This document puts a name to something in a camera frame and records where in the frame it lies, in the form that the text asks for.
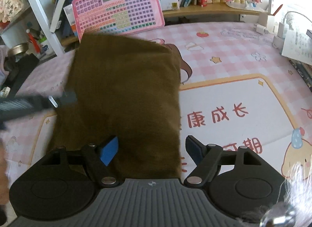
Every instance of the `checkered pattern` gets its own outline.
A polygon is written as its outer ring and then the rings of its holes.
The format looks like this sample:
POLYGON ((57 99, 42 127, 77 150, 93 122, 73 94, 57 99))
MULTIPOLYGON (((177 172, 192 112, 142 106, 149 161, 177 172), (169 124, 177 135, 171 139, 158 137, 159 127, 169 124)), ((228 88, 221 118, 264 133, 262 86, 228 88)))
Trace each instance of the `checkered pattern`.
MULTIPOLYGON (((312 109, 312 94, 288 60, 272 47, 272 35, 256 33, 252 24, 196 23, 167 26, 134 37, 163 39, 166 44, 175 44, 193 70, 186 83, 254 73, 265 75, 287 103, 298 125, 305 129, 304 138, 312 143, 312 119, 301 109, 312 109), (213 63, 212 57, 219 57, 221 62, 213 63)), ((18 94, 60 92, 73 54, 66 53, 37 67, 18 94)), ((12 178, 16 179, 32 162, 36 135, 45 115, 8 122, 10 130, 0 133, 9 149, 7 158, 12 163, 9 170, 12 178)))
POLYGON ((280 93, 297 124, 305 129, 304 138, 312 143, 312 93, 302 78, 279 51, 272 47, 273 35, 260 35, 253 24, 221 22, 171 25, 136 34, 178 47, 193 74, 194 83, 224 77, 260 73, 269 78, 280 93), (222 62, 213 63, 212 57, 222 62))
MULTIPOLYGON (((17 95, 43 93, 60 94, 74 52, 55 57, 36 67, 21 86, 17 95)), ((7 151, 8 175, 12 184, 32 162, 37 139, 47 111, 6 122, 7 130, 0 132, 7 151)))

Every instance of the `red pen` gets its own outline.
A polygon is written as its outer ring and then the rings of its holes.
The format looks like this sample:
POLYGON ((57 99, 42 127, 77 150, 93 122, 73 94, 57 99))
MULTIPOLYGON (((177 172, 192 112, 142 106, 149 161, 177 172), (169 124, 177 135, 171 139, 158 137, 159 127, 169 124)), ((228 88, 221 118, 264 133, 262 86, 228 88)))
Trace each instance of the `red pen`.
POLYGON ((281 6, 278 7, 278 9, 274 12, 273 15, 276 15, 278 13, 278 11, 280 11, 280 9, 282 8, 283 4, 281 6))
POLYGON ((37 41, 34 39, 34 37, 30 34, 30 30, 27 29, 27 30, 26 30, 26 33, 27 33, 28 36, 29 36, 29 40, 30 40, 30 41, 32 42, 32 44, 34 45, 36 52, 37 52, 37 53, 40 53, 40 47, 39 47, 39 45, 37 44, 37 41))

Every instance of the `white container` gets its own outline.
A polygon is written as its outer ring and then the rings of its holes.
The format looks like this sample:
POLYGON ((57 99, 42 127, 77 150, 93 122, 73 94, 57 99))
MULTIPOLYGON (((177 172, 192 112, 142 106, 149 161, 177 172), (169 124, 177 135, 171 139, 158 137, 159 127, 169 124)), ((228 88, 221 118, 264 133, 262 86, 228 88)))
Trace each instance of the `white container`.
POLYGON ((46 55, 52 54, 54 51, 49 43, 49 41, 45 38, 39 40, 41 49, 45 52, 46 55))

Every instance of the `paper sheet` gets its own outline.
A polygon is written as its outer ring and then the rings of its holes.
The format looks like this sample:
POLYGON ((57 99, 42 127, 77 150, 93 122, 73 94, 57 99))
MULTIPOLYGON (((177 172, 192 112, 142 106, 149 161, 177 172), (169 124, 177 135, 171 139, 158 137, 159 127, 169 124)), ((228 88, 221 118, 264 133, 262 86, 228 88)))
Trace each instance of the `paper sheet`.
POLYGON ((282 55, 312 65, 312 39, 305 33, 288 30, 282 55))

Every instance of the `hand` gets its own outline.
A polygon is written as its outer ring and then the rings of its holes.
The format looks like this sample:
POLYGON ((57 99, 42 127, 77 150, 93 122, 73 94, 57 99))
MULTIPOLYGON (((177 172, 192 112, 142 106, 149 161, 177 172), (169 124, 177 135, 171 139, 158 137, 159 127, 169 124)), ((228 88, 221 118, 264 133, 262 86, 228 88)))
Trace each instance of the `hand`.
POLYGON ((9 201, 9 181, 5 172, 7 170, 7 162, 5 160, 5 149, 0 139, 0 205, 5 205, 9 201))

